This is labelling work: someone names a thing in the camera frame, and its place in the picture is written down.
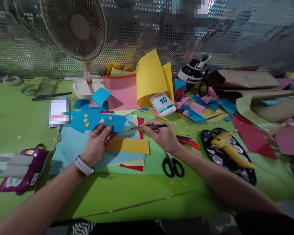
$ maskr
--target brown paper bag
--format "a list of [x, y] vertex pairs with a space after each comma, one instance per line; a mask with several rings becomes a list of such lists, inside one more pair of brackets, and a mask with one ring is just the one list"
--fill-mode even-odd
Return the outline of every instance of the brown paper bag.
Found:
[[215, 70], [207, 77], [209, 86], [215, 88], [273, 88], [279, 83], [267, 72]]

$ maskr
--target smartwatch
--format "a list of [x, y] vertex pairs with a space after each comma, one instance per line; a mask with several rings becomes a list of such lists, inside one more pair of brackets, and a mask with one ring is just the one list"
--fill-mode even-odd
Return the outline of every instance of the smartwatch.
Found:
[[90, 176], [94, 172], [93, 168], [90, 168], [86, 165], [85, 162], [82, 161], [80, 155], [78, 155], [77, 158], [74, 160], [74, 164], [87, 176]]

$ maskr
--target white label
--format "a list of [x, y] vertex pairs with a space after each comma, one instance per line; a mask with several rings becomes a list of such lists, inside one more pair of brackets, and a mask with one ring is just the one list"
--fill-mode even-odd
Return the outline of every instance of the white label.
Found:
[[194, 78], [194, 77], [188, 76], [187, 74], [183, 73], [182, 70], [179, 71], [177, 77], [181, 79], [182, 81], [191, 83], [191, 84], [196, 84], [201, 80], [201, 78]]

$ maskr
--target blurred object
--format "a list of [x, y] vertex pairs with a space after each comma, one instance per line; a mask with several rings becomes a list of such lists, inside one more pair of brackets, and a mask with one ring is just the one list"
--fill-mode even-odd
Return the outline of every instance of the blurred object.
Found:
[[294, 117], [294, 97], [269, 107], [262, 108], [258, 112], [259, 116], [271, 121], [278, 122]]

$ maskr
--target metal mesh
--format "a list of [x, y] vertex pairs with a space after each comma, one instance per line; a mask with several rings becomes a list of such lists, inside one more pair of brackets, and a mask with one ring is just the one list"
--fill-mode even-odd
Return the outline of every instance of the metal mesh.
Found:
[[[30, 0], [0, 1], [0, 74], [82, 76], [82, 66], [50, 46], [39, 5]], [[101, 0], [106, 18], [106, 43], [89, 62], [92, 74], [104, 75], [111, 62], [136, 66], [157, 49], [172, 71], [201, 52], [212, 54], [210, 68], [262, 64], [275, 72], [294, 69], [294, 0]], [[22, 6], [13, 18], [11, 4]], [[31, 24], [40, 28], [33, 34]]]

